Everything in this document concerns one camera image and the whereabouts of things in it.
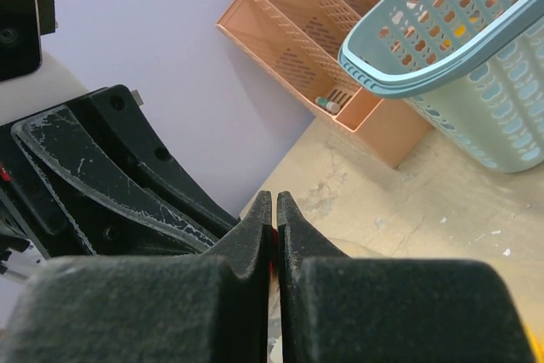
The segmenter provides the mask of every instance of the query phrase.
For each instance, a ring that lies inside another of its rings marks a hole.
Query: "perforated basket wall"
[[[360,86],[342,70],[336,61],[346,33],[359,20],[358,15],[342,0],[252,0],[261,15],[282,32],[284,38],[301,48],[325,72],[332,85],[318,87],[308,96],[326,97],[344,106]]]
[[[313,111],[315,99],[346,104],[360,86],[268,0],[236,0],[219,28]]]
[[[517,1],[383,0],[351,33],[350,64],[398,75],[455,57]],[[525,170],[544,161],[543,68],[541,20],[469,75],[411,103],[486,167]]]

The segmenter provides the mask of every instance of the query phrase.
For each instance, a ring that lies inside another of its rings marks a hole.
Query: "light blue plastic basket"
[[[544,0],[382,0],[338,60],[414,108],[484,166],[544,161]]]

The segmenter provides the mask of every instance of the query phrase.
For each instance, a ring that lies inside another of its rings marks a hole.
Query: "basket rim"
[[[377,13],[380,4],[382,2],[363,17],[345,38],[338,61],[345,70],[349,64],[344,59],[355,65],[358,72],[355,75],[353,72],[348,73],[361,85],[384,98],[406,98],[423,94],[466,76],[544,17],[544,0],[518,0],[480,33],[441,61],[413,72],[388,74],[374,68],[349,50],[354,34],[368,29],[366,19],[372,13]]]

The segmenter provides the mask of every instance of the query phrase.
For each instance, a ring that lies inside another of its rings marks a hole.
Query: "table surface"
[[[493,173],[432,131],[393,170],[314,120],[262,189],[351,256],[490,262],[544,334],[544,165]]]

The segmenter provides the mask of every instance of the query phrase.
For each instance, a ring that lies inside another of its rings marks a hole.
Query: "orange desk organizer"
[[[397,167],[430,125],[405,102],[373,96],[337,63],[358,11],[378,1],[235,0],[218,28],[317,117]],[[317,97],[340,112],[323,111]]]

